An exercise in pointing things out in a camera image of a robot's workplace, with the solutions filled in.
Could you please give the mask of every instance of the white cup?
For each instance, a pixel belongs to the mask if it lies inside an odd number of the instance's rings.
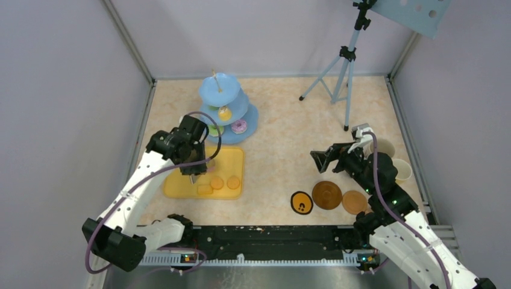
[[[367,151],[368,151],[367,156],[374,152],[373,142],[368,144]],[[389,157],[393,158],[394,155],[396,154],[396,149],[394,148],[394,145],[390,142],[390,140],[386,140],[385,138],[378,138],[378,153],[380,152],[388,154]]]
[[[398,169],[398,175],[396,176],[396,183],[402,184],[412,176],[412,167],[409,163],[399,159],[393,158],[392,164]]]

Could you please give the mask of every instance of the yellow tray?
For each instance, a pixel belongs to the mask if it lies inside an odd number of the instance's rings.
[[[213,155],[215,150],[216,147],[207,147],[205,149],[206,156]],[[163,183],[163,194],[167,197],[183,199],[235,200],[239,198],[243,192],[243,167],[245,165],[243,149],[224,146],[214,161],[213,170],[201,175],[193,185],[190,183],[189,176],[183,176],[180,170],[174,170]],[[235,187],[236,179],[239,181],[237,187]]]

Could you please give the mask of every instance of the blue plate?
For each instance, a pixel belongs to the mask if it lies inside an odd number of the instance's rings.
[[[201,111],[211,116],[218,125],[230,125],[231,123],[239,120],[240,118],[242,118],[242,116],[246,114],[246,112],[248,111],[248,105],[249,105],[248,96],[243,92],[242,89],[240,89],[239,96],[233,102],[227,105],[227,107],[233,113],[233,116],[229,120],[224,122],[221,121],[220,118],[218,117],[218,109],[211,110],[209,105],[207,104],[201,105]],[[201,116],[201,119],[208,125],[213,124],[211,120],[209,120],[205,116]]]
[[[246,115],[242,117],[242,119],[246,121],[246,131],[242,134],[235,134],[230,125],[226,126],[225,131],[222,134],[222,144],[230,145],[240,143],[247,137],[251,136],[257,129],[258,118],[259,112],[257,111],[257,108],[253,104],[250,104]],[[218,137],[212,137],[208,135],[207,140],[217,143]]]
[[[216,79],[220,84],[222,92],[218,92],[216,81],[211,76],[204,78],[201,88],[199,89],[199,94],[201,95],[203,103],[206,105],[223,107],[238,97],[241,85],[236,77],[225,73],[217,73]]]

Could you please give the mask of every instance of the donut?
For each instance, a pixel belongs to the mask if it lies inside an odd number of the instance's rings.
[[[246,131],[246,121],[244,119],[239,119],[233,124],[231,124],[231,129],[235,134],[242,134]]]
[[[216,130],[216,127],[214,125],[208,125],[209,127],[209,135],[212,137],[218,137],[218,131]],[[220,135],[224,133],[224,127],[219,125],[220,128]]]

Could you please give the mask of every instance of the pink donut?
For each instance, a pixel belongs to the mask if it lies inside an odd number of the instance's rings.
[[[246,131],[246,121],[239,119],[231,124],[231,129],[235,134],[242,134]]]

